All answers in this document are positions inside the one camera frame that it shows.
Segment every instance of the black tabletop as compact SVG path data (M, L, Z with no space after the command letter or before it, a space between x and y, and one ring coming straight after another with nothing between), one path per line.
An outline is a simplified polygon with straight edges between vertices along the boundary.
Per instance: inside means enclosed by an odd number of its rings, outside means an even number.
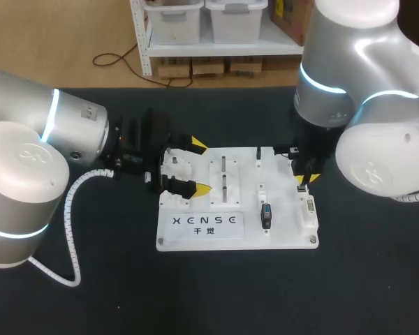
M210 147L294 136L293 88L66 91L110 118L152 107ZM95 178L73 203L81 285L29 263L0 270L0 334L419 334L419 204L363 193L334 161L311 193L314 251L159 253L158 196L139 177ZM72 277L62 206L35 257Z

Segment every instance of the black power cord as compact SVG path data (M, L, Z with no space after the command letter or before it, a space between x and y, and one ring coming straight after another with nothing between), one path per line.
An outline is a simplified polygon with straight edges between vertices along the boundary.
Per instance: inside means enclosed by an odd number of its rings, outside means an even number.
M123 61L127 65L127 67L129 68L129 70L134 75L136 75L137 77L139 77L140 79L143 79L143 80L145 80L147 82L151 82L153 84L160 85L160 86L165 87L165 88L169 88L169 87L186 88L186 87L190 87L193 84L193 78L192 77L189 77L189 84L187 84L185 86L171 86L171 83L174 80L176 80L176 79L182 79L182 78L171 78L167 84L164 84L162 82L156 82L154 80L147 79L147 78L143 77L142 75L139 75L138 73L136 73L136 71L131 67L131 65L128 63L128 61L126 60L125 57L128 54L130 54L132 51L134 51L137 48L137 46L138 46L138 43L135 43L135 45L133 47L131 47L129 50L127 50L127 52L125 52L123 55L115 54L113 52L104 52L103 54L98 54L97 56L95 56L93 58L93 60L91 62L95 66L112 66L112 65L118 63L119 61ZM104 57L104 56L112 56L112 57L116 57L116 59L114 61L109 62L109 63L104 63L104 64L97 63L98 59L100 59L101 57Z

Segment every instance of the white fixture plate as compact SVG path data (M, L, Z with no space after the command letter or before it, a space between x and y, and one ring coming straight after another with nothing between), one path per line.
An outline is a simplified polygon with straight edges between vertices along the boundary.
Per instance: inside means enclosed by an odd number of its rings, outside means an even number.
M184 200L163 192L159 202L159 251L313 249L318 247L314 198L297 191L291 162L271 147L211 148L202 156L165 152L162 174L210 185L209 195ZM222 172L222 156L226 171ZM223 176L227 197L223 202ZM262 201L272 208L272 227L264 230Z

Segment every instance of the cardboard box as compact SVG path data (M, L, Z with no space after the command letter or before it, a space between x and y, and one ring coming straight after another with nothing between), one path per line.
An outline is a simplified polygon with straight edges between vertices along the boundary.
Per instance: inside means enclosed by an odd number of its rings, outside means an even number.
M263 70L262 56L231 57L230 74L244 77L255 77Z
M223 57L193 57L193 76L220 77L224 73Z
M272 21L298 45L304 45L314 0L273 0Z
M191 60L189 57L167 57L159 60L157 75L160 78L189 78Z

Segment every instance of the white storage box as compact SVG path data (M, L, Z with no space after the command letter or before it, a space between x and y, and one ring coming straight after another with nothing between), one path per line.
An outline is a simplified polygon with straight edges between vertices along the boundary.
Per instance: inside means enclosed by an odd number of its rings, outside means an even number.
M158 6L155 3L174 6ZM193 44L200 41L200 9L204 0L156 0L145 2L158 44Z
M257 43L268 0L206 0L215 43Z

